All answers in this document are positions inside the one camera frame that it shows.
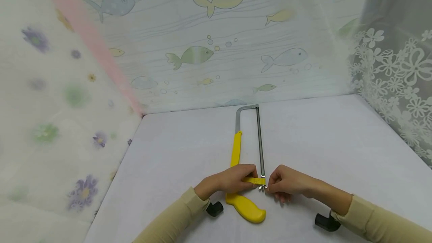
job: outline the beige long sleeve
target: beige long sleeve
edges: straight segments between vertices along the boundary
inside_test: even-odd
[[[348,213],[331,212],[333,218],[353,233],[374,243],[432,242],[432,232],[353,195]]]
[[[201,200],[192,187],[158,215],[133,243],[174,243],[194,219],[205,211],[210,200]]]

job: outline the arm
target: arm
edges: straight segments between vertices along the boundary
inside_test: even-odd
[[[181,232],[205,211],[212,194],[217,191],[234,193],[256,187],[252,183],[242,182],[249,174],[258,177],[255,165],[238,164],[204,178],[158,215],[133,243],[174,243]]]
[[[282,203],[292,194],[316,199],[353,233],[374,243],[432,242],[432,232],[392,212],[333,187],[324,181],[280,165],[269,179],[268,192]]]

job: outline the black clamp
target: black clamp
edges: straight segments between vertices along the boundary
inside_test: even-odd
[[[335,232],[341,226],[341,224],[330,214],[328,217],[317,214],[315,217],[315,225],[323,228],[327,232]]]
[[[210,203],[205,211],[207,211],[211,217],[217,217],[217,215],[224,211],[224,206],[222,206],[221,202],[216,202],[215,204]]]

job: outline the human hand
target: human hand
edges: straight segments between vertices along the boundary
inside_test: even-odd
[[[250,175],[250,177],[258,177],[255,164],[237,164],[223,172],[204,178],[204,180],[194,188],[195,193],[201,200],[207,200],[217,191],[233,194],[235,192],[256,188],[257,185],[242,181],[242,179],[248,175]]]
[[[255,164],[237,164],[236,166],[216,174],[216,176],[220,182],[219,190],[227,192],[228,194],[234,194],[257,187],[256,184],[242,181],[247,176],[258,177]]]
[[[316,184],[316,179],[284,165],[279,165],[270,175],[267,192],[274,194],[281,203],[291,201],[292,194],[302,194],[308,198],[308,191]]]

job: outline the yellow handle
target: yellow handle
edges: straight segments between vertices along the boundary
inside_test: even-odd
[[[266,184],[266,179],[265,177],[245,177],[243,180],[243,182],[250,182],[253,184],[257,184],[257,185],[265,185]]]
[[[242,145],[242,131],[239,130],[234,135],[234,145],[232,146],[231,167],[240,163],[240,147]]]
[[[240,148],[242,145],[242,132],[239,131],[234,135],[234,145],[232,146],[231,167],[240,163]],[[244,182],[251,182],[257,185],[265,185],[265,178],[245,177]],[[253,223],[260,223],[266,218],[266,211],[259,209],[248,198],[236,193],[227,194],[225,197],[227,204],[232,204],[237,212],[246,220]]]
[[[248,198],[236,193],[227,193],[226,203],[232,204],[237,212],[246,220],[253,223],[260,223],[266,218],[266,211],[259,209]]]

